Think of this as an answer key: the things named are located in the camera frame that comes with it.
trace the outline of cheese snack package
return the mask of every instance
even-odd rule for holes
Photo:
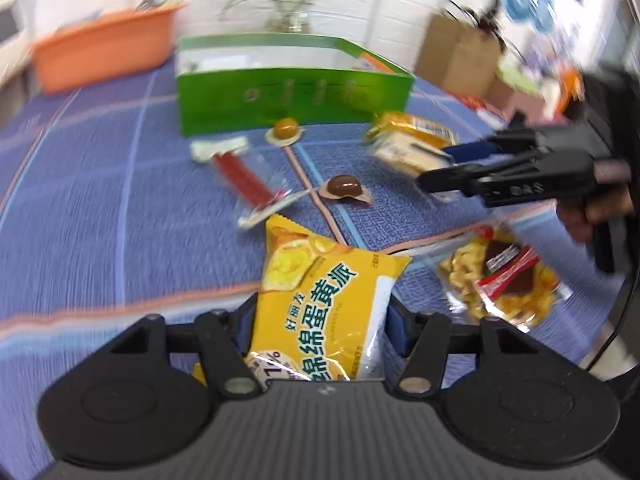
[[[273,379],[382,376],[391,289],[411,258],[347,247],[280,215],[266,222],[267,256],[246,362]]]
[[[506,226],[485,225],[424,253],[450,294],[452,311],[497,316],[526,332],[570,291],[530,245]]]
[[[425,171],[441,170],[454,164],[447,153],[402,132],[380,136],[369,153],[414,179]]]
[[[373,142],[393,132],[402,132],[439,150],[459,143],[458,135],[450,128],[405,112],[383,112],[378,115],[373,126],[365,133],[364,142]]]

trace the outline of blue tablecloth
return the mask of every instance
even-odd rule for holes
[[[238,231],[233,192],[210,167],[190,160],[175,92],[169,62],[37,97],[0,131],[0,464],[16,480],[50,461],[34,409],[51,381],[147,312],[177,322],[215,306],[233,308],[260,278],[264,230]],[[473,111],[421,80],[407,110],[453,128],[463,141],[490,132]],[[419,246],[488,217],[479,200],[437,203],[382,168],[360,144],[366,129],[311,125],[287,150],[266,144],[264,130],[242,134],[293,189],[339,173],[356,174],[371,188],[371,208],[305,198],[286,211],[355,246]],[[574,291],[532,333],[580,360],[620,280],[594,270],[552,210],[525,215],[517,229]],[[415,311],[447,309],[419,258],[395,293]],[[401,365],[387,342],[386,372],[393,376]],[[471,367],[468,358],[451,358],[447,381]]]

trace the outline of orange stripe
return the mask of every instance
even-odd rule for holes
[[[508,213],[506,216],[509,219],[517,219],[526,215],[529,215],[531,213],[534,212],[543,212],[546,210],[549,210],[553,207],[556,206],[556,201],[555,200],[547,200],[546,202],[543,202],[542,204],[534,204],[528,207],[524,207],[518,211],[514,211],[512,213]],[[408,240],[406,242],[402,242],[396,245],[392,245],[391,247],[387,247],[386,249],[382,249],[380,252],[381,253],[385,253],[385,254],[391,254],[391,253],[397,253],[398,251],[405,251],[407,249],[413,249],[416,247],[422,247],[423,245],[426,244],[431,244],[433,242],[437,242],[438,240],[446,240],[446,238],[451,238],[453,236],[462,234],[466,231],[469,231],[469,229],[473,229],[474,227],[478,227],[481,225],[486,224],[487,222],[490,222],[491,219],[487,219],[487,220],[481,220],[479,222],[475,222],[473,224],[469,224],[466,225],[464,227],[461,227],[459,229],[453,229],[452,231],[447,231],[445,233],[439,234],[439,235],[435,235],[435,236],[429,236],[426,238],[418,238],[417,240]]]
[[[305,170],[302,168],[302,165],[298,161],[298,158],[296,157],[295,153],[293,153],[293,150],[291,149],[291,147],[285,146],[283,150],[285,155],[287,155],[287,158],[289,159],[289,162],[291,163],[293,170],[298,175],[300,182],[302,182],[302,184],[305,186],[306,189],[312,190],[310,193],[311,200],[314,202],[316,207],[322,213],[322,216],[324,217],[324,220],[329,226],[329,229],[331,229],[331,232],[334,234],[336,241],[339,244],[348,245],[347,240],[345,240],[344,236],[342,236],[342,232],[340,231],[338,224],[335,222],[334,216],[327,209],[324,203],[322,203],[322,200],[320,200],[318,193],[316,193],[316,191],[314,190],[314,186],[311,184],[311,181],[308,179],[308,176],[306,176]]]
[[[0,153],[8,152],[16,148],[20,144],[23,144],[24,142],[29,140],[30,137],[33,137],[33,139],[35,139],[35,137],[38,135],[38,132],[40,131],[40,128],[41,126],[37,128],[31,126],[29,128],[25,128],[21,132],[17,132],[11,137],[0,140]]]
[[[64,100],[64,102],[60,103],[60,106],[55,111],[55,113],[51,116],[51,118],[49,119],[49,122],[46,124],[46,126],[43,126],[43,127],[40,128],[40,131],[38,132],[38,135],[36,136],[36,138],[31,143],[31,146],[29,147],[29,151],[22,158],[22,161],[20,162],[20,166],[18,166],[18,169],[15,170],[14,176],[12,177],[11,182],[9,182],[9,187],[7,188],[6,192],[4,193],[4,196],[2,197],[2,200],[0,200],[0,215],[2,215],[2,213],[4,212],[4,208],[6,206],[6,203],[8,202],[9,197],[11,196],[11,194],[14,192],[15,186],[18,183],[18,179],[20,179],[22,171],[24,170],[24,167],[27,165],[28,161],[30,160],[31,155],[33,155],[33,152],[38,147],[38,145],[40,143],[40,139],[44,135],[44,132],[46,132],[47,128],[50,128],[51,125],[55,122],[55,120],[58,118],[58,114],[68,104],[69,100],[72,98],[73,95],[74,94],[69,94],[69,96]]]
[[[308,178],[303,180],[305,185],[310,186],[310,182]],[[534,212],[543,212],[545,210],[550,210],[555,206],[555,200],[549,200],[542,204],[535,204],[521,210],[515,211],[506,215],[510,219],[516,219],[523,216],[527,216]],[[450,238],[457,234],[461,234],[475,226],[486,224],[487,220],[475,222],[470,225],[466,225],[459,229],[454,229],[451,231],[447,231],[445,233],[427,237],[420,238],[418,240],[409,240],[407,242],[402,242],[400,244],[393,245],[386,249],[383,249],[379,252],[381,253],[393,253],[397,251],[412,249],[416,247],[423,246],[428,243],[435,242],[437,240],[443,240],[445,238]],[[78,312],[77,310],[61,310],[52,314],[52,316],[48,317],[36,317],[30,314],[18,314],[17,316],[12,317],[9,320],[4,322],[0,322],[0,337],[6,337],[11,335],[12,332],[20,332],[24,330],[28,330],[29,327],[37,328],[43,326],[51,326],[58,322],[62,322],[64,320],[90,320],[90,321],[100,321],[101,319],[113,319],[113,317],[121,317],[128,316],[131,314],[148,314],[152,311],[162,310],[166,307],[171,307],[175,303],[183,303],[186,301],[196,301],[196,300],[214,300],[219,298],[224,298],[227,296],[233,296],[235,294],[242,294],[246,292],[256,292],[260,287],[260,282],[249,282],[249,283],[241,283],[239,285],[232,286],[223,286],[220,288],[213,288],[209,290],[194,290],[189,292],[183,292],[180,294],[174,294],[171,296],[162,296],[160,298],[154,298],[152,300],[139,301],[136,303],[126,304],[126,305],[117,305],[117,306],[107,306],[107,307],[96,307],[90,308],[83,312]]]
[[[387,65],[382,63],[382,61],[378,61],[371,54],[367,54],[366,52],[363,52],[362,54],[360,54],[360,57],[363,58],[363,59],[366,59],[367,61],[369,61],[378,70],[382,70],[382,72],[387,72],[387,73],[390,73],[390,74],[392,74],[394,72]]]
[[[148,104],[157,104],[173,101],[177,97],[176,94],[168,94],[168,95],[158,95],[150,97],[149,99],[136,99],[134,101],[120,101],[116,103],[110,103],[107,105],[95,106],[93,108],[88,108],[82,112],[78,112],[77,114],[69,115],[63,121],[59,121],[56,125],[57,128],[62,126],[69,126],[71,124],[77,123],[79,121],[84,121],[85,119],[89,119],[94,115],[102,114],[111,111],[124,110],[127,108],[135,108],[136,106],[140,106],[144,103]]]
[[[7,336],[19,326],[21,330],[31,326],[50,326],[64,320],[101,320],[111,319],[118,316],[129,316],[130,314],[148,314],[156,310],[174,305],[175,303],[185,303],[196,300],[216,300],[226,296],[242,294],[244,292],[256,292],[260,287],[260,282],[241,283],[240,285],[224,286],[209,290],[192,290],[172,296],[163,296],[152,300],[138,301],[128,305],[114,305],[108,307],[91,308],[83,312],[77,310],[61,310],[47,317],[35,317],[28,314],[19,314],[11,319],[0,323],[0,337]]]

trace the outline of black cable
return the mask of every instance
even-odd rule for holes
[[[513,44],[513,41],[507,40],[506,38],[504,38],[502,36],[501,36],[501,38],[504,41],[504,43],[507,45],[507,48],[509,50],[511,50],[512,52],[515,52],[516,54],[518,54],[518,57],[520,58],[521,62],[523,62],[523,63],[527,62],[527,60],[524,59],[524,56],[522,55],[522,53],[518,49],[518,47]]]
[[[613,340],[617,338],[618,335],[620,334],[620,330],[622,330],[622,326],[625,323],[626,314],[628,313],[629,307],[631,306],[631,302],[635,296],[636,288],[638,288],[639,280],[640,280],[640,258],[636,260],[636,270],[634,271],[634,280],[631,283],[631,288],[629,289],[628,294],[626,295],[626,301],[624,306],[622,307],[622,313],[620,314],[620,319],[616,323],[616,326],[613,329],[613,332],[611,332],[609,337],[607,337],[607,340],[600,347],[600,350],[598,350],[595,357],[591,360],[589,365],[586,367],[586,370],[588,372],[591,371],[591,369],[597,364],[597,362],[600,360],[604,352],[606,352],[609,346],[611,346],[611,343],[613,343]]]
[[[454,2],[453,0],[441,0],[440,1],[440,10],[442,12],[446,12],[449,16],[451,16],[454,20],[458,20],[460,21],[460,18],[455,16],[453,14],[453,12],[451,12],[449,9],[446,9],[446,5],[447,4],[452,4],[454,7],[456,7],[460,12],[462,12],[463,14],[466,14],[469,18],[471,18],[475,23],[476,23],[476,27],[478,26],[478,19],[471,13],[469,12],[469,10],[464,9],[463,7],[460,7],[456,2]]]
[[[620,404],[624,404],[629,399],[631,399],[631,397],[633,397],[636,394],[636,391],[638,390],[638,386],[640,386],[640,374],[636,375],[636,378],[626,388],[625,394],[620,399]]]
[[[0,480],[12,480],[12,477],[9,476],[9,473],[5,471],[4,468],[2,468],[1,464],[0,464]]]

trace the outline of green box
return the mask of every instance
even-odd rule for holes
[[[182,134],[362,123],[404,110],[414,76],[351,41],[311,34],[193,36],[178,44]]]

